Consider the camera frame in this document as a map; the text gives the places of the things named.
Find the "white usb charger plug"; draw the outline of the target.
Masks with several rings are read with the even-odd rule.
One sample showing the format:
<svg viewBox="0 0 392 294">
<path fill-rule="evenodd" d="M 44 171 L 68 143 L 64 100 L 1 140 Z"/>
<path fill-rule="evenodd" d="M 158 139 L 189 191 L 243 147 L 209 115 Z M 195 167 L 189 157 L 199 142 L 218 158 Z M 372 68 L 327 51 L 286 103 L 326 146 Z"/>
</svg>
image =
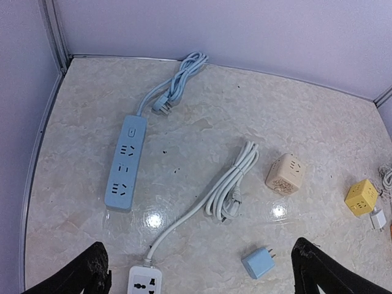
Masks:
<svg viewBox="0 0 392 294">
<path fill-rule="evenodd" d="M 386 217 L 383 209 L 375 208 L 370 214 L 372 226 L 374 230 L 383 230 L 386 225 Z"/>
</svg>

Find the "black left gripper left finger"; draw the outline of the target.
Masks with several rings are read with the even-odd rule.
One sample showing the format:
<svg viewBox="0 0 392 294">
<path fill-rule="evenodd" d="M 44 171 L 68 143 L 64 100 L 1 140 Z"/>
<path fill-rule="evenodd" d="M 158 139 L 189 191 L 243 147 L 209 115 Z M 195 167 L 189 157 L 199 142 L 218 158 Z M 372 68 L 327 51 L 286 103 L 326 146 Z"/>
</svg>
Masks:
<svg viewBox="0 0 392 294">
<path fill-rule="evenodd" d="M 108 254 L 95 242 L 65 267 L 25 293 L 108 293 L 112 285 Z"/>
</svg>

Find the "beige cube socket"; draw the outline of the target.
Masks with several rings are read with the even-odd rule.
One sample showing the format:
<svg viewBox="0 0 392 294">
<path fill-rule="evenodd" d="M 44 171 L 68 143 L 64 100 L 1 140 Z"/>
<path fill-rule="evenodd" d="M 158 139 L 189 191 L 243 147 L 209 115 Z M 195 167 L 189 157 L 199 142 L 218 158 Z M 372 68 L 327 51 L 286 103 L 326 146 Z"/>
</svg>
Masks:
<svg viewBox="0 0 392 294">
<path fill-rule="evenodd" d="M 305 165 L 293 154 L 285 153 L 276 159 L 266 177 L 266 185 L 282 196 L 297 192 L 303 182 Z"/>
</svg>

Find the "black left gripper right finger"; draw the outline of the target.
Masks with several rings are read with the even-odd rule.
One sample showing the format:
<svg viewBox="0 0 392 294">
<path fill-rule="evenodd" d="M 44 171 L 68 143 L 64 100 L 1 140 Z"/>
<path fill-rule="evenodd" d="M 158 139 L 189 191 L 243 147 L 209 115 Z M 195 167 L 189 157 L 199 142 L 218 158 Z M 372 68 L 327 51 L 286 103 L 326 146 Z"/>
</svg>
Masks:
<svg viewBox="0 0 392 294">
<path fill-rule="evenodd" d="M 295 293 L 389 293 L 343 267 L 306 238 L 297 239 L 291 258 Z"/>
</svg>

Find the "yellow cube socket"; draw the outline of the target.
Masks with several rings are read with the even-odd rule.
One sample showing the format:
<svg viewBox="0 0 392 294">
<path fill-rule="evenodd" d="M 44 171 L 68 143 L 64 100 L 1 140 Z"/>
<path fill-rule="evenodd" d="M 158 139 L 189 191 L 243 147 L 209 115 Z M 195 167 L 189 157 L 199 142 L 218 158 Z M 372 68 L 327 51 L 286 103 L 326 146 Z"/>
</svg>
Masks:
<svg viewBox="0 0 392 294">
<path fill-rule="evenodd" d="M 373 212 L 379 193 L 369 179 L 352 185 L 346 195 L 345 204 L 354 216 Z"/>
</svg>

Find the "aluminium frame post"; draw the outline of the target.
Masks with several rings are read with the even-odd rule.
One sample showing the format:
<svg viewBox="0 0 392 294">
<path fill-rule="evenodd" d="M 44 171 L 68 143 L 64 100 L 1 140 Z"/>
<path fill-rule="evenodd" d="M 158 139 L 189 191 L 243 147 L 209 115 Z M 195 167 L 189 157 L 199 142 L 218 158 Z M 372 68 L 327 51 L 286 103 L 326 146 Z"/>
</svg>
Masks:
<svg viewBox="0 0 392 294">
<path fill-rule="evenodd" d="M 56 67 L 61 75 L 65 76 L 72 62 L 73 54 L 67 46 L 58 1 L 38 0 L 38 5 Z"/>
<path fill-rule="evenodd" d="M 386 90 L 384 93 L 378 96 L 374 101 L 374 104 L 377 108 L 383 105 L 389 98 L 391 98 L 391 89 Z"/>
</svg>

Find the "left aluminium frame post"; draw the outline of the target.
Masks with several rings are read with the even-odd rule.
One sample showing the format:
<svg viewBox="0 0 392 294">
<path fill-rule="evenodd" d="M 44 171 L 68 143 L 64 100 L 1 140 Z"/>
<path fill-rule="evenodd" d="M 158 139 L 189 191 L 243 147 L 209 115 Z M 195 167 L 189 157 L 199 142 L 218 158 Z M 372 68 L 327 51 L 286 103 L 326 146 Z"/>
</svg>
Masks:
<svg viewBox="0 0 392 294">
<path fill-rule="evenodd" d="M 38 5 L 56 67 L 61 75 L 65 76 L 72 62 L 73 54 L 67 46 L 58 1 L 38 0 Z"/>
</svg>

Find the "right aluminium frame post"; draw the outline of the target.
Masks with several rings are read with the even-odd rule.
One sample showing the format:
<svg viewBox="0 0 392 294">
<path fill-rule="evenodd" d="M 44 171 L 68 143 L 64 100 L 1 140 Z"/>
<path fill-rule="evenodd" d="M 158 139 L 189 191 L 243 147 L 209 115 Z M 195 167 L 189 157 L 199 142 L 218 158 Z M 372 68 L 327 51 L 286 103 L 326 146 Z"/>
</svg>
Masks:
<svg viewBox="0 0 392 294">
<path fill-rule="evenodd" d="M 377 108 L 383 105 L 389 98 L 391 98 L 391 89 L 386 90 L 384 93 L 378 96 L 374 101 L 374 104 Z"/>
</svg>

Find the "white power strip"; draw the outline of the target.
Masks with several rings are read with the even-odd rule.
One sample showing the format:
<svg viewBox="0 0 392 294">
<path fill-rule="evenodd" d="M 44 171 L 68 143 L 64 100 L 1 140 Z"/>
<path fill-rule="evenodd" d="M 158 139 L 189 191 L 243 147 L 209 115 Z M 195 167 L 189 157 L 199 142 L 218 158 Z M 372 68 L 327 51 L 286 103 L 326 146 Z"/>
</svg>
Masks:
<svg viewBox="0 0 392 294">
<path fill-rule="evenodd" d="M 127 294 L 161 294 L 161 291 L 161 270 L 145 266 L 130 268 Z"/>
</svg>

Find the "blue usb charger plug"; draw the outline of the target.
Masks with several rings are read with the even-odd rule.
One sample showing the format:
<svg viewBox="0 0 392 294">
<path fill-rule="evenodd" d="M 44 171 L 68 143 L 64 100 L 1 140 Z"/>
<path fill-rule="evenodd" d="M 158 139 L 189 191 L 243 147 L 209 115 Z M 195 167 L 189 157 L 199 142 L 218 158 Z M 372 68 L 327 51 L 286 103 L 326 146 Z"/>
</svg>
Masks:
<svg viewBox="0 0 392 294">
<path fill-rule="evenodd" d="M 271 247 L 251 245 L 241 256 L 241 263 L 252 279 L 260 279 L 275 267 L 276 254 Z"/>
</svg>

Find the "blue power strip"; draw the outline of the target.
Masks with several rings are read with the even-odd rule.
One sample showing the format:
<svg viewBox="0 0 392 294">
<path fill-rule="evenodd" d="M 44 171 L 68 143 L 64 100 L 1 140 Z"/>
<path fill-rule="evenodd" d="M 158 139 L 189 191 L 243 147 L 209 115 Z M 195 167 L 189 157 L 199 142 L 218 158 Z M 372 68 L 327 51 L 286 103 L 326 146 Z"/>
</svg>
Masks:
<svg viewBox="0 0 392 294">
<path fill-rule="evenodd" d="M 128 115 L 123 121 L 104 196 L 110 210 L 129 213 L 132 209 L 146 126 L 141 116 Z"/>
</svg>

